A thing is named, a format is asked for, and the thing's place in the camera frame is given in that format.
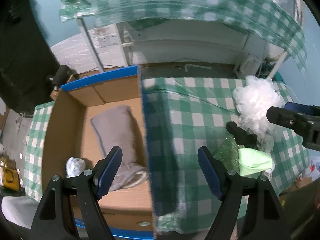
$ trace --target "green and white checkered tablecloth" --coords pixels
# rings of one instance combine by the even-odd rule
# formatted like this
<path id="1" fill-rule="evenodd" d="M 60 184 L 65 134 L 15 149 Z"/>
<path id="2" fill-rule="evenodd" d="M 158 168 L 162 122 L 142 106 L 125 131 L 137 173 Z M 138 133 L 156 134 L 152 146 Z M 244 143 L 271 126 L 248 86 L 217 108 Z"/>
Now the green and white checkered tablecloth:
<path id="1" fill-rule="evenodd" d="M 62 3 L 59 12 L 62 22 L 91 15 L 98 17 L 98 25 L 154 18 L 157 23 L 161 18 L 222 22 L 285 49 L 302 72 L 306 68 L 301 26 L 271 0 L 62 0 Z"/>
<path id="2" fill-rule="evenodd" d="M 42 197 L 41 166 L 44 137 L 54 102 L 36 106 L 30 125 L 24 168 L 26 195 L 36 201 Z"/>
<path id="3" fill-rule="evenodd" d="M 245 80 L 152 78 L 142 80 L 151 191 L 156 230 L 192 233 L 211 226 L 220 201 L 212 196 L 197 160 L 207 146 L 214 153 L 226 140 L 225 125 L 238 122 L 232 92 Z M 285 86 L 274 82 L 285 102 Z M 308 165 L 302 138 L 285 129 L 272 152 L 276 163 L 271 183 L 277 194 Z M 245 214 L 243 197 L 238 217 Z"/>

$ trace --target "light blue wall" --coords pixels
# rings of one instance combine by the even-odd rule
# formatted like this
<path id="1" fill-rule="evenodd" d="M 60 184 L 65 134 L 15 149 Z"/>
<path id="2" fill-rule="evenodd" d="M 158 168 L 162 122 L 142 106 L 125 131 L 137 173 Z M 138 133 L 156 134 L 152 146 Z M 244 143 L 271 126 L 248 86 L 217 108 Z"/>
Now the light blue wall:
<path id="1" fill-rule="evenodd" d="M 303 32 L 308 70 L 302 75 L 290 57 L 281 65 L 279 73 L 303 104 L 320 106 L 320 27 L 307 6 L 304 10 Z M 309 153 L 320 156 L 317 151 L 309 150 Z"/>
<path id="2" fill-rule="evenodd" d="M 75 20 L 66 23 L 60 22 L 61 0 L 29 1 L 40 31 L 50 47 L 80 33 Z M 93 17 L 87 17 L 85 22 L 90 29 L 94 27 Z"/>

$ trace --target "silver bolt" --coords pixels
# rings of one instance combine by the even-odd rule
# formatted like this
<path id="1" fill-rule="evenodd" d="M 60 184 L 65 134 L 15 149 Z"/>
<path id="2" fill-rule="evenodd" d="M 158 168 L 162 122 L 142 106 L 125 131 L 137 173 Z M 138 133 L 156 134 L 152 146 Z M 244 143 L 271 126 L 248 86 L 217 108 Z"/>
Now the silver bolt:
<path id="1" fill-rule="evenodd" d="M 89 176 L 92 174 L 92 170 L 85 170 L 83 174 Z"/>
<path id="2" fill-rule="evenodd" d="M 53 181 L 57 181 L 57 180 L 59 180 L 60 179 L 60 176 L 59 175 L 54 175 L 53 177 L 52 177 L 52 180 Z"/>
<path id="3" fill-rule="evenodd" d="M 265 176 L 265 175 L 260 175 L 260 179 L 263 180 L 263 181 L 267 181 L 268 180 L 267 176 Z"/>
<path id="4" fill-rule="evenodd" d="M 141 226 L 141 227 L 146 227 L 146 226 L 149 226 L 150 223 L 146 222 L 146 221 L 143 221 L 143 222 L 139 222 L 138 225 Z"/>
<path id="5" fill-rule="evenodd" d="M 230 176 L 234 176 L 236 174 L 236 171 L 235 170 L 228 170 L 227 173 L 230 175 Z"/>

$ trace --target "yellow bag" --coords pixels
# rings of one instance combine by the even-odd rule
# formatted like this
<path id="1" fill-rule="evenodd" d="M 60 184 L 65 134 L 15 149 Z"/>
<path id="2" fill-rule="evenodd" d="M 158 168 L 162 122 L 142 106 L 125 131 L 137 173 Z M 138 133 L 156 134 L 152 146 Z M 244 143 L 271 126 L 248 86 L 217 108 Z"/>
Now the yellow bag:
<path id="1" fill-rule="evenodd" d="M 18 191 L 20 189 L 18 172 L 4 167 L 2 167 L 2 170 L 3 186 Z"/>

